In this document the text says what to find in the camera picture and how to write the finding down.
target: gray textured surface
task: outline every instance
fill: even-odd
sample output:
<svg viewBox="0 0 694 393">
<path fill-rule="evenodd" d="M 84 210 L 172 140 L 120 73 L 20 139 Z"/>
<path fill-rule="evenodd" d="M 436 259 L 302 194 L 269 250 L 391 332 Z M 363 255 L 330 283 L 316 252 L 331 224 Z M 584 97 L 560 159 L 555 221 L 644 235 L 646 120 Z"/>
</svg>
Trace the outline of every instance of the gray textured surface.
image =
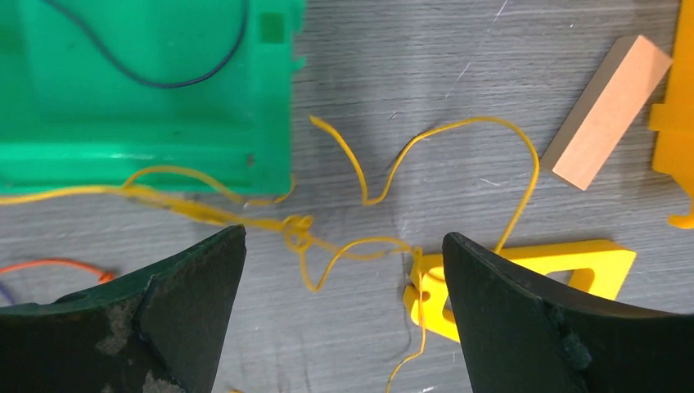
<svg viewBox="0 0 694 393">
<path fill-rule="evenodd" d="M 344 134 L 374 193 L 409 138 L 471 115 L 518 123 L 542 152 L 616 38 L 645 34 L 670 50 L 677 7 L 675 0 L 310 0 L 297 43 L 309 56 L 295 83 L 300 185 L 281 206 L 246 213 L 311 214 L 316 232 L 335 242 L 379 234 L 437 250 L 445 233 L 459 231 L 492 246 L 531 169 L 510 131 L 476 125 L 423 142 L 388 199 L 363 208 L 349 162 L 307 114 Z M 544 174 L 509 246 L 614 239 L 638 252 L 620 300 L 694 311 L 692 233 L 665 222 L 688 200 L 650 171 L 653 139 L 639 117 L 587 192 Z M 0 264 L 59 255 L 121 273 L 217 230 L 108 196 L 2 208 L 0 222 Z M 251 230 L 248 248 L 215 391 L 383 391 L 391 369 L 417 349 L 400 302 L 407 261 L 340 262 L 314 295 L 278 236 Z M 327 257 L 311 254 L 314 278 Z M 49 302 L 96 279 L 45 268 L 3 282 L 24 301 Z M 470 391 L 460 347 L 433 335 L 428 343 L 392 391 Z"/>
</svg>

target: green plastic tray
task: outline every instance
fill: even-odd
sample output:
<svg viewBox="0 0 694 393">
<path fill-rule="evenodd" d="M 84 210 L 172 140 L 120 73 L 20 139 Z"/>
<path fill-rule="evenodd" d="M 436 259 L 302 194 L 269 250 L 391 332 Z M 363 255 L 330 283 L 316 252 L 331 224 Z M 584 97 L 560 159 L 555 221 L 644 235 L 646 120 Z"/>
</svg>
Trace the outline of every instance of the green plastic tray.
<svg viewBox="0 0 694 393">
<path fill-rule="evenodd" d="M 244 0 L 55 0 L 139 75 L 178 82 L 213 69 L 237 39 Z M 119 184 L 150 165 L 198 169 L 237 192 L 291 179 L 293 38 L 303 0 L 248 0 L 235 56 L 205 82 L 143 86 L 43 0 L 0 1 L 0 192 Z M 207 191 L 189 178 L 144 183 Z"/>
</svg>

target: light wood block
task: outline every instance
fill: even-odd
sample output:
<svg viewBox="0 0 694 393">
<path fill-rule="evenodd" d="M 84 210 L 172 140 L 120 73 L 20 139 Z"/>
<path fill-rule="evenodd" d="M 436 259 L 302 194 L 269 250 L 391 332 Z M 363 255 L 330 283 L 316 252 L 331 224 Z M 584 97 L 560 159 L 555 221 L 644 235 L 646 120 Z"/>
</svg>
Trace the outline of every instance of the light wood block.
<svg viewBox="0 0 694 393">
<path fill-rule="evenodd" d="M 586 190 L 670 64 L 648 38 L 619 38 L 544 152 L 542 167 Z"/>
</svg>

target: orange plastic piece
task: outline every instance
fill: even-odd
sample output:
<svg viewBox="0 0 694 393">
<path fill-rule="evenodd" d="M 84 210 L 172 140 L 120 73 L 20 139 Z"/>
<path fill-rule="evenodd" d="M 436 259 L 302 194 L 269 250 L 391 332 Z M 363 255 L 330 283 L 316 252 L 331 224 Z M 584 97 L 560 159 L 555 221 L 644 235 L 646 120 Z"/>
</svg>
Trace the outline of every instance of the orange plastic piece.
<svg viewBox="0 0 694 393">
<path fill-rule="evenodd" d="M 689 215 L 671 215 L 678 228 L 694 228 L 694 0 L 682 0 L 665 103 L 651 109 L 658 133 L 653 169 L 669 174 L 692 199 Z"/>
<path fill-rule="evenodd" d="M 570 287 L 614 300 L 636 259 L 636 252 L 609 240 L 591 240 L 508 248 L 501 256 L 540 274 L 573 270 Z M 422 273 L 421 287 L 417 287 L 418 269 Z M 448 288 L 443 255 L 424 255 L 412 267 L 410 277 L 414 284 L 405 288 L 403 303 L 412 321 L 419 324 L 419 291 L 423 291 L 427 330 L 460 342 L 453 312 L 446 307 Z"/>
</svg>

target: red wire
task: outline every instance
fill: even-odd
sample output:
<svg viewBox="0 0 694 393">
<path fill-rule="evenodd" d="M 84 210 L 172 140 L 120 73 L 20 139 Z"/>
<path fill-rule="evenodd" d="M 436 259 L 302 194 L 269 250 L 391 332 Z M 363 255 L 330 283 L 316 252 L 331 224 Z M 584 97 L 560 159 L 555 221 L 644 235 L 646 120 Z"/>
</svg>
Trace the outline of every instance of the red wire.
<svg viewBox="0 0 694 393">
<path fill-rule="evenodd" d="M 11 265 L 6 266 L 4 268 L 0 268 L 0 275 L 5 274 L 5 273 L 10 273 L 10 272 L 15 272 L 17 270 L 22 270 L 22 269 L 27 269 L 27 268 L 36 268 L 38 266 L 46 266 L 46 265 L 70 266 L 73 268 L 88 271 L 89 273 L 93 273 L 93 274 L 96 274 L 97 276 L 99 276 L 99 283 L 100 284 L 103 284 L 104 282 L 109 282 L 109 281 L 112 281 L 115 279 L 115 274 L 113 274 L 112 272 L 108 272 L 106 270 L 101 270 L 94 265 L 85 264 L 84 262 L 81 262 L 79 260 L 70 260 L 70 259 L 66 259 L 66 258 L 46 258 L 46 259 L 41 259 L 41 260 L 29 260 L 26 262 L 20 262 L 19 264 L 11 264 Z"/>
</svg>

